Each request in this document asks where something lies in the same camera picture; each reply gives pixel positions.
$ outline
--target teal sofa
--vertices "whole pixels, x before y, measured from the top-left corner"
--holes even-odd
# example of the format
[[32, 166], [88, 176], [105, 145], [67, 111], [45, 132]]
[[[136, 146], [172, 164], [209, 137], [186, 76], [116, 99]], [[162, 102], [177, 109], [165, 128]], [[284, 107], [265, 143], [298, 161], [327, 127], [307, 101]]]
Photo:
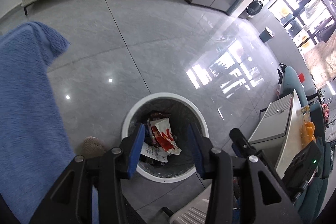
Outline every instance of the teal sofa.
[[[296, 91], [301, 106], [308, 105], [305, 91], [297, 73], [292, 67], [286, 67], [281, 84], [280, 98], [293, 93], [293, 90]], [[322, 153], [322, 157], [318, 163], [318, 171], [315, 177], [295, 203], [303, 224], [310, 224], [319, 215], [331, 171], [330, 144], [325, 142], [325, 126], [321, 104], [316, 102], [309, 107], [311, 121], [315, 125], [316, 144]]]

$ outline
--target blue gripper pad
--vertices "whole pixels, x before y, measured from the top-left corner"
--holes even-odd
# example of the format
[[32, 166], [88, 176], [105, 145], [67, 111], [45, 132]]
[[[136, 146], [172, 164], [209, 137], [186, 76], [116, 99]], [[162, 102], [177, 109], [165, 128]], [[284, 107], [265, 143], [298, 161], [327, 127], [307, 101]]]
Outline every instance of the blue gripper pad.
[[205, 169], [203, 165], [203, 156], [202, 156], [201, 149], [196, 141], [196, 136], [195, 136], [196, 134], [201, 136], [201, 134], [196, 124], [191, 123], [188, 125], [187, 134], [188, 134], [188, 144], [189, 144], [189, 148], [193, 155], [196, 171], [197, 173], [199, 173], [201, 177], [203, 177], [205, 175]]
[[130, 179], [133, 176], [134, 172], [137, 169], [144, 139], [145, 139], [145, 126], [141, 124], [139, 126], [138, 132], [136, 133], [136, 137], [133, 142], [131, 151], [128, 155], [128, 168], [127, 168], [128, 179]]

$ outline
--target white trash can rim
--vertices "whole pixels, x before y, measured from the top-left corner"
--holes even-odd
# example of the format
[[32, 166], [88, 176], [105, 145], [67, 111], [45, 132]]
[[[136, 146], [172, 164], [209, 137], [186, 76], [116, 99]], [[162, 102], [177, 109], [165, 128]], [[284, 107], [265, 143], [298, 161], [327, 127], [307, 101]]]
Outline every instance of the white trash can rim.
[[[128, 136], [128, 128], [129, 128], [129, 125], [131, 123], [132, 117], [139, 110], [139, 108], [141, 106], [143, 106], [144, 104], [146, 104], [146, 103], [148, 103], [152, 100], [155, 100], [155, 99], [173, 99], [173, 100], [176, 100], [177, 102], [183, 103], [184, 105], [189, 107], [189, 109], [199, 119], [199, 123], [201, 124], [201, 127], [202, 127], [201, 130], [202, 130], [203, 136], [209, 138], [209, 131], [208, 131], [208, 127], [207, 127], [207, 124], [205, 122], [205, 119], [204, 119], [202, 113], [199, 111], [199, 109], [191, 101], [189, 101], [188, 99], [186, 99], [186, 98], [184, 98], [180, 95], [174, 94], [174, 93], [159, 92], [159, 93], [150, 94], [150, 95], [142, 98], [140, 101], [138, 101], [130, 109], [130, 111], [127, 113], [126, 118], [125, 118], [124, 123], [123, 123], [122, 131], [121, 131], [121, 139], [126, 138]], [[154, 175], [151, 175], [151, 174], [147, 173], [139, 165], [136, 167], [136, 170], [139, 174], [141, 174], [143, 177], [145, 177], [149, 180], [156, 181], [156, 182], [163, 182], [163, 183], [178, 182], [178, 181], [181, 181], [181, 180], [184, 180], [184, 179], [190, 177], [193, 173], [196, 172], [196, 168], [194, 166], [180, 176], [176, 176], [176, 177], [173, 177], [173, 178], [159, 178], [159, 177], [156, 177]]]

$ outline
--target chair backrest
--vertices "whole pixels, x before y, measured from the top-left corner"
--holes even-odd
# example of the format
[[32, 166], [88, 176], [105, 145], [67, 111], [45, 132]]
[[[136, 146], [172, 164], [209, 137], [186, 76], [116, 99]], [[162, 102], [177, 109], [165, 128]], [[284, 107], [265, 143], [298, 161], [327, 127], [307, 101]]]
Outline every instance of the chair backrest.
[[293, 90], [296, 91], [301, 106], [304, 107], [308, 105], [308, 100], [305, 91], [303, 90], [302, 84], [296, 71], [292, 67], [287, 66], [285, 68], [285, 73], [282, 78], [280, 98], [293, 93]]

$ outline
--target glass door frame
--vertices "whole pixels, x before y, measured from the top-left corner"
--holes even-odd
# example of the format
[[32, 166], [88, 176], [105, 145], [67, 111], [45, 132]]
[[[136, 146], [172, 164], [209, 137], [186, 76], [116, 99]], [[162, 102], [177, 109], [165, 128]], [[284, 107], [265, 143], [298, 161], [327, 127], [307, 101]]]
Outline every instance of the glass door frame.
[[[278, 0], [274, 1], [274, 3], [268, 8], [270, 9]], [[282, 0], [292, 11], [295, 11], [295, 9], [286, 1], [286, 0]], [[325, 2], [323, 0], [321, 0], [321, 2], [323, 3], [323, 5], [326, 7], [326, 9], [328, 10], [329, 14], [331, 15], [331, 17], [329, 17], [329, 20], [327, 22], [327, 25], [330, 23], [330, 21], [334, 20], [334, 22], [336, 22], [335, 18], [333, 17], [332, 13], [330, 12], [330, 10], [328, 9], [327, 5], [325, 4]], [[305, 22], [303, 21], [303, 19], [300, 17], [300, 15], [304, 12], [305, 10], [302, 10], [296, 17], [292, 17], [285, 25], [283, 25], [283, 27], [285, 28], [288, 24], [290, 24], [295, 18], [297, 18], [300, 23], [304, 26]], [[315, 36], [318, 34], [318, 32], [320, 32], [321, 30], [317, 30], [314, 33], [312, 33], [309, 29], [307, 30], [307, 34], [308, 34], [308, 38], [305, 39], [300, 45], [298, 45], [297, 47], [300, 48], [302, 47], [307, 41], [309, 41], [310, 39], [313, 41], [314, 45], [316, 45], [318, 42], [315, 40]]]

